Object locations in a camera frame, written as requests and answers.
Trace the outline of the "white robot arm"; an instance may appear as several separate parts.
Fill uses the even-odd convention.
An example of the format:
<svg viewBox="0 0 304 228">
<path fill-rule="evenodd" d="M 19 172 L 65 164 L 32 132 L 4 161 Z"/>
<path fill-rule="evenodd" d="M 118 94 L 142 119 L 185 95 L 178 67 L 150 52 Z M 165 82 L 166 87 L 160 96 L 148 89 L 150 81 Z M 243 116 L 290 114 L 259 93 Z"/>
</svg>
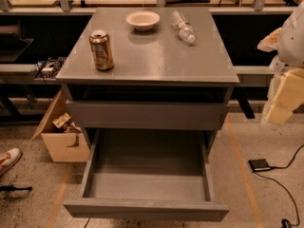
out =
<svg viewBox="0 0 304 228">
<path fill-rule="evenodd" d="M 285 124 L 304 103 L 304 1 L 257 48 L 277 51 L 269 65 L 275 76 L 262 112 L 262 124 L 275 129 Z"/>
</svg>

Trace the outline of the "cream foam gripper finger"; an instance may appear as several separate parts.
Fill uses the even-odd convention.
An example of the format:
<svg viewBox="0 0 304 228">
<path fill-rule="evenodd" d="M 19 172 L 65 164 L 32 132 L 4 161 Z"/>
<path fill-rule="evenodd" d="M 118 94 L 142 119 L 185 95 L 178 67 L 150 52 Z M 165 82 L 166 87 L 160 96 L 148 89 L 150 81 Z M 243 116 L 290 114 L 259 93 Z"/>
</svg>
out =
<svg viewBox="0 0 304 228">
<path fill-rule="evenodd" d="M 263 125 L 283 125 L 304 103 L 304 69 L 276 74 L 270 82 L 268 100 L 262 111 Z"/>
</svg>

